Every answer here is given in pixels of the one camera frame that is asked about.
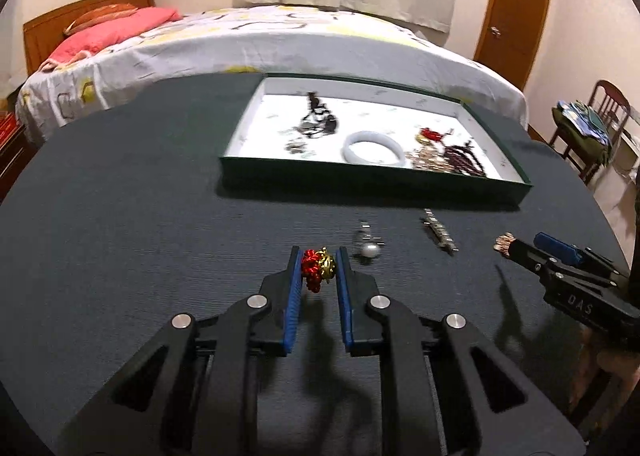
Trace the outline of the pearl flower brooch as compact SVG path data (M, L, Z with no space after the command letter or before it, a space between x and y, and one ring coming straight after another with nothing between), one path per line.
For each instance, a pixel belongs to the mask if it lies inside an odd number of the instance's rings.
M297 153L304 153L306 151L306 143L304 141L291 141L285 146L285 150L292 155Z

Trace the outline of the black cord pendant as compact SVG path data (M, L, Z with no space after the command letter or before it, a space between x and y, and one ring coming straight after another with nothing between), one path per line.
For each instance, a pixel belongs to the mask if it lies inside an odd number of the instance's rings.
M295 130L307 138L333 135L337 131L337 117L326 107L316 92L309 92L308 112L300 119Z

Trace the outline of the dark wooden chair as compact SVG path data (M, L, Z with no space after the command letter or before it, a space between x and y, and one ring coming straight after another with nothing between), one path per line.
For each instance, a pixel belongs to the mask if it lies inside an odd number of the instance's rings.
M555 131L548 145L554 149L561 139L565 148L560 156L578 168L580 179L588 185L614 158L631 116L628 99L610 81L599 80L587 102L559 100L551 112Z

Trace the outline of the silver crystal bar brooch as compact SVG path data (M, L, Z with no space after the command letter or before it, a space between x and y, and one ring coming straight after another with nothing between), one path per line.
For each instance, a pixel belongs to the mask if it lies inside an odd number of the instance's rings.
M435 216L431 209L424 210L422 223L425 229L431 233L439 249L446 251L449 254L455 254L459 251L454 239L451 238L449 231L447 231L447 228Z

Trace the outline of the clothes pile on chair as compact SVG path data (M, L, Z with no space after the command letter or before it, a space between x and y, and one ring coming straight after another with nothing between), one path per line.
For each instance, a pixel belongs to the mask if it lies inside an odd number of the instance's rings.
M585 162L608 164L612 141L605 126L591 107L580 101L559 100L552 108L556 131L552 139L561 137L575 153L585 153Z

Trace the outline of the bed with patterned sheet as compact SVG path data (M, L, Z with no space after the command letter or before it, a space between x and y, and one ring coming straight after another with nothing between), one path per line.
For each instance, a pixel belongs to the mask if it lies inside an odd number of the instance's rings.
M91 113L126 104L166 78L209 73L301 73L413 86L476 102L526 127L521 90L471 59L389 21L313 7L229 8L184 16L96 55L37 70L16 116L35 143Z

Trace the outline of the wooden headboard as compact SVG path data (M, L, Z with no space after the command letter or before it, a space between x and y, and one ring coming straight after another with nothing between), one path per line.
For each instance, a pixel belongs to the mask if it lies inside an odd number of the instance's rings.
M78 0L56 8L23 24L23 40L27 75L34 74L64 40L64 30L85 12L111 4L133 4L151 7L154 0Z

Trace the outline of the red tassel gold charm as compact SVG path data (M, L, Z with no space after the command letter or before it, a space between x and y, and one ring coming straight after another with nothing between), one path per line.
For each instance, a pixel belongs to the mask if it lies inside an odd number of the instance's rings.
M416 135L416 140L420 144L427 143L441 143L442 140L451 134L451 131L448 133L439 133L437 131L431 130L429 127L422 127L418 135Z

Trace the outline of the red gold knot charm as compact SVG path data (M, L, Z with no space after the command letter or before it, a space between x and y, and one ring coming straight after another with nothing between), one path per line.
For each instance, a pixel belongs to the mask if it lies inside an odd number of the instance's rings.
M303 257L300 260L300 272L310 292L319 293L322 283L329 283L334 278L335 271L334 257L326 248L308 249L303 252Z

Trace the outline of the white jade bangle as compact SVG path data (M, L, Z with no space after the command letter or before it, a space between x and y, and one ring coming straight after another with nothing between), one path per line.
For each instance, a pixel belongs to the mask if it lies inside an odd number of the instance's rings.
M352 133L345 139L342 148L342 156L346 163L361 165L373 164L372 161L358 156L357 153L352 150L352 146L359 143L372 143L390 150L390 152L394 154L396 161L392 163L384 163L384 167L401 168L405 164L405 151L400 147L398 142L395 142L392 138L386 135L370 131Z

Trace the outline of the pink pillow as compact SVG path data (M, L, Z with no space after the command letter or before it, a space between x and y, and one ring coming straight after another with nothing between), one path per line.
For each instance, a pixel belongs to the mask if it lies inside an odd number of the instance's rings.
M44 60L38 70L53 71L56 68L102 52L103 49L139 36L166 22L178 21L182 15L173 7L145 7L126 18L100 23L86 30L66 36L63 42Z

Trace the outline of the silver pearl pendant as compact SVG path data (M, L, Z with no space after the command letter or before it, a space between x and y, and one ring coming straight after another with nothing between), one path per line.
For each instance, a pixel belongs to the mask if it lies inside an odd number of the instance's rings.
M384 247L382 238L372 234L371 225L365 220L359 221L359 227L355 231L352 242L356 249L355 257L365 262L377 259Z

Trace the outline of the dark wooden nightstand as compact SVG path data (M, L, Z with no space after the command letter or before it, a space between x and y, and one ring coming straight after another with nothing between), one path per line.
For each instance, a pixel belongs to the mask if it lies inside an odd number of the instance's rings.
M1 117L0 138L0 202L2 202L18 176L35 156L37 148L29 142L24 125L18 122L12 112L6 112Z

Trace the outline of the dark grey table cloth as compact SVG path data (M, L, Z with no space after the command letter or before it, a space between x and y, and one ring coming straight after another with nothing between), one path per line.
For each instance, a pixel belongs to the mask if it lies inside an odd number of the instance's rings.
M427 317L464 315L564 406L579 327L492 244L506 231L526 240L545 231L623 263L570 166L482 110L532 181L515 207L230 190L219 159L258 82L254 74L158 82L58 130L2 202L1 380L42 442L55 448L67 422L172 315L224 312L284 268L292 246L349 246L360 220L384 242L368 266L382 291ZM436 245L425 209L457 253Z

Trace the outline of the brown wooden door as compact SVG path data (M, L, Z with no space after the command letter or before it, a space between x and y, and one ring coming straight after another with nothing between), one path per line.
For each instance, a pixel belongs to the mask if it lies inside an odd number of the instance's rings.
M474 60L523 90L538 52L550 0L488 0Z

